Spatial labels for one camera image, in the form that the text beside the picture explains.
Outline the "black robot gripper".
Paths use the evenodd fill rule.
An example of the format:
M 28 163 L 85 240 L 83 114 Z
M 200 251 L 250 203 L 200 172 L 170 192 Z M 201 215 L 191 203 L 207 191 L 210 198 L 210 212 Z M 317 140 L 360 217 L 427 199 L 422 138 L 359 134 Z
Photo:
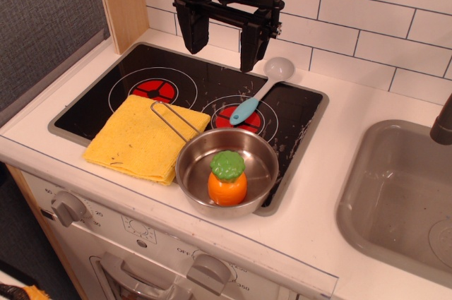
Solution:
M 240 27 L 240 71 L 250 72 L 262 60 L 270 38 L 280 34 L 282 0 L 174 0 L 185 47 L 191 54 L 204 48 L 212 18 Z

